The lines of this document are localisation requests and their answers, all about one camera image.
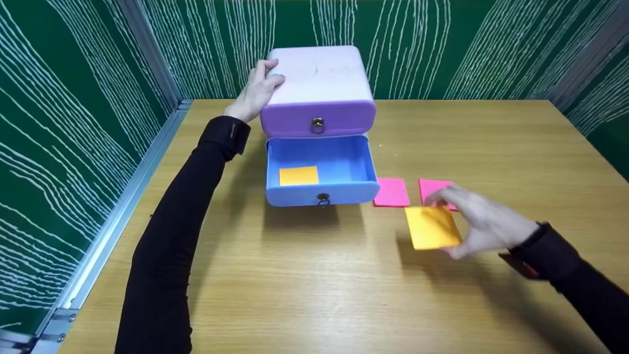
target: paper square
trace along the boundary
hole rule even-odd
[[[451,185],[452,181],[438,181],[438,180],[425,180],[423,178],[419,179],[419,184],[420,184],[420,194],[421,194],[421,203],[423,205],[426,205],[426,197],[431,195],[432,193],[435,193],[436,191],[440,190],[440,189],[444,189],[445,187],[448,187],[449,185]],[[455,207],[452,204],[448,204],[448,208],[450,210],[456,210],[457,207]]]
[[[380,190],[374,199],[375,207],[407,207],[411,205],[406,184],[401,178],[378,178]]]
[[[316,166],[279,169],[279,185],[318,185],[319,173]]]
[[[441,207],[405,208],[406,221],[415,249],[439,249],[461,243],[451,211]]]

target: pink sticky note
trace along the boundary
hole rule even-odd
[[[437,181],[437,180],[424,180],[420,178],[420,194],[421,194],[421,203],[426,205],[426,197],[435,193],[436,191],[443,189],[449,185],[451,185],[452,181]],[[456,210],[452,204],[448,204],[448,208],[450,210]]]
[[[403,179],[378,178],[378,184],[380,184],[380,191],[374,199],[375,207],[408,207],[411,205]]]

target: drawer handle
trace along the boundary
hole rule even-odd
[[[313,119],[313,123],[310,126],[310,131],[315,134],[321,134],[325,131],[325,126],[323,125],[323,118],[316,117]]]
[[[316,197],[319,200],[317,205],[319,205],[321,207],[325,207],[326,205],[330,205],[330,195],[329,194],[327,194],[327,193],[319,193],[319,195],[316,196]]]

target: blue drawer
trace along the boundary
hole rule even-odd
[[[365,203],[380,190],[366,135],[267,142],[267,200],[275,207]],[[280,185],[279,170],[316,166],[318,184]]]

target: drawer unit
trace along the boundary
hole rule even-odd
[[[267,200],[275,207],[365,203],[380,190],[364,135],[267,142]],[[280,169],[316,166],[318,184],[280,184]]]
[[[364,203],[380,186],[366,132],[376,104],[351,45],[274,49],[286,76],[260,113],[267,201],[276,207]]]

